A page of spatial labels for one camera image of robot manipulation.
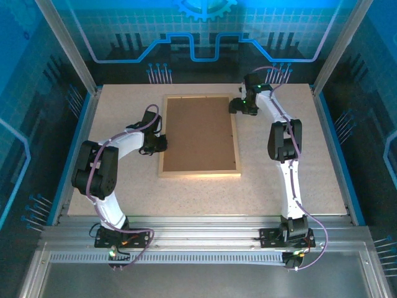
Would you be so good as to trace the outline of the black connector bracket green light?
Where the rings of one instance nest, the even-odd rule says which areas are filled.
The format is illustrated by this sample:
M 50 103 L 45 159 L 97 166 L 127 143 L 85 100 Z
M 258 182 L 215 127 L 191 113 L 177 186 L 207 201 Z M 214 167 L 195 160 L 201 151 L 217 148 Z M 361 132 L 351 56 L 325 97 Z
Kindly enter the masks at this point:
M 131 260 L 131 254 L 122 252 L 119 247 L 112 245 L 108 252 L 108 265 L 112 271 L 117 269 L 123 271 L 124 267 L 127 266 L 127 261 Z

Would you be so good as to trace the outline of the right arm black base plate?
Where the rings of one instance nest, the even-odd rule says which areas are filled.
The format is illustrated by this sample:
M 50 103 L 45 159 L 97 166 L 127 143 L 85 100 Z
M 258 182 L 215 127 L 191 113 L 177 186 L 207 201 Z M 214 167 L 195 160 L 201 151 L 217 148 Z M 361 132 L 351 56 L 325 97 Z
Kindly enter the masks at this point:
M 315 248 L 316 242 L 313 230 L 308 229 L 304 238 L 287 240 L 286 231 L 279 228 L 262 228 L 259 230 L 261 248 Z

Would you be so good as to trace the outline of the long aluminium mounting rail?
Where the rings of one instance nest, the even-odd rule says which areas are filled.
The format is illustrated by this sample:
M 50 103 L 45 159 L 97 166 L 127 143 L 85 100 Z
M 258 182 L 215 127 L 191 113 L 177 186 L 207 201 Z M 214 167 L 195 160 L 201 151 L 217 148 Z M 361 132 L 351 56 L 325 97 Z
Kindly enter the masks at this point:
M 94 239 L 89 229 L 98 220 L 93 216 L 61 217 L 58 225 L 47 226 L 38 246 L 48 250 L 90 250 Z M 309 222 L 317 243 L 327 243 L 330 250 L 354 250 L 372 241 L 366 226 L 356 226 L 349 216 L 320 216 L 322 229 Z M 201 217 L 129 217 L 131 228 L 151 228 L 151 250 L 259 250 L 255 239 L 261 228 L 277 228 L 278 217 L 201 216 Z

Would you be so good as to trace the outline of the black round connector puck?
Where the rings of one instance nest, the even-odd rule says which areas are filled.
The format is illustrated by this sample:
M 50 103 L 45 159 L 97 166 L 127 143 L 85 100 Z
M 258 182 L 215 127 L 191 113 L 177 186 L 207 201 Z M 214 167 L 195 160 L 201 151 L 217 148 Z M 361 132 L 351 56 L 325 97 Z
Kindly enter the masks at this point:
M 305 251 L 289 251 L 282 253 L 282 262 L 284 268 L 293 271 L 299 271 L 303 269 L 303 260 L 306 256 Z

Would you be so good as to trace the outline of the aluminium corner post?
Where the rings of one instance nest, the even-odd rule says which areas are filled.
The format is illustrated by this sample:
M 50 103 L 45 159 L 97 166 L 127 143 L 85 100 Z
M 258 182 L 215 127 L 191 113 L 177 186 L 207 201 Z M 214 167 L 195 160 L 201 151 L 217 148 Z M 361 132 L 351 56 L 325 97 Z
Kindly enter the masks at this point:
M 34 0 L 42 12 L 45 20 L 53 31 L 56 39 L 60 43 L 63 51 L 71 62 L 74 70 L 81 79 L 84 87 L 90 95 L 97 94 L 97 85 L 89 72 L 76 44 L 70 36 L 65 24 L 63 23 L 58 11 L 51 0 Z
M 326 85 L 328 79 L 330 78 L 332 72 L 334 71 L 336 65 L 345 52 L 348 45 L 356 33 L 359 25 L 362 23 L 368 9 L 372 5 L 373 0 L 358 0 L 354 6 L 350 16 L 345 23 L 341 33 L 332 47 L 330 54 L 328 55 L 323 67 L 321 68 L 316 81 L 314 82 L 312 88 L 312 94 L 314 97 L 318 97 L 324 86 Z

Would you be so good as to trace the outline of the steel bottom plate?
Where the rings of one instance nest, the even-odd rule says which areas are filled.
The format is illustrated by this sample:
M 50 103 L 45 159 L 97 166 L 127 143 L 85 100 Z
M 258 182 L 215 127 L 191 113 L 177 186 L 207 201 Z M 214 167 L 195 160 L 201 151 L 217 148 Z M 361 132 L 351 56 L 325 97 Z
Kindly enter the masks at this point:
M 397 298 L 375 255 L 330 251 L 289 271 L 258 264 L 53 263 L 39 252 L 17 298 Z

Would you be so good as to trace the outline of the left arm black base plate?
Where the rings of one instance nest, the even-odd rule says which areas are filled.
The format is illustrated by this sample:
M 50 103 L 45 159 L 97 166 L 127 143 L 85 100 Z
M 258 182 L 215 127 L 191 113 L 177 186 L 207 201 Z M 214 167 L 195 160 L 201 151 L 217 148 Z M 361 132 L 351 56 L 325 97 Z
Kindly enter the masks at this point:
M 130 233 L 122 233 L 101 227 L 98 229 L 95 248 L 144 248 L 151 240 L 151 232 L 148 229 L 131 229 Z

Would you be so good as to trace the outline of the aluminium table side rail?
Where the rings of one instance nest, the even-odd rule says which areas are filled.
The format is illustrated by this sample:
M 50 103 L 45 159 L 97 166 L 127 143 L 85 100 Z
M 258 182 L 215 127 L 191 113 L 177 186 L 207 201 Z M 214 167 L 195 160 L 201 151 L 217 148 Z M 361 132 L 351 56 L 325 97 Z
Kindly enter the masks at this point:
M 332 121 L 327 102 L 322 92 L 313 96 L 314 104 L 322 126 L 324 137 L 328 146 L 336 179 L 341 190 L 347 215 L 356 226 L 366 226 L 364 215 L 354 189 L 354 185 L 344 158 L 341 143 L 338 140 L 334 122 Z
M 68 213 L 69 205 L 73 196 L 74 187 L 71 184 L 71 176 L 74 165 L 83 141 L 88 139 L 92 123 L 96 113 L 97 105 L 102 92 L 102 86 L 97 88 L 96 95 L 87 95 L 81 110 L 78 123 L 71 142 L 69 153 L 65 162 L 60 182 L 54 196 L 53 205 L 47 218 L 47 225 L 57 225 L 59 218 Z

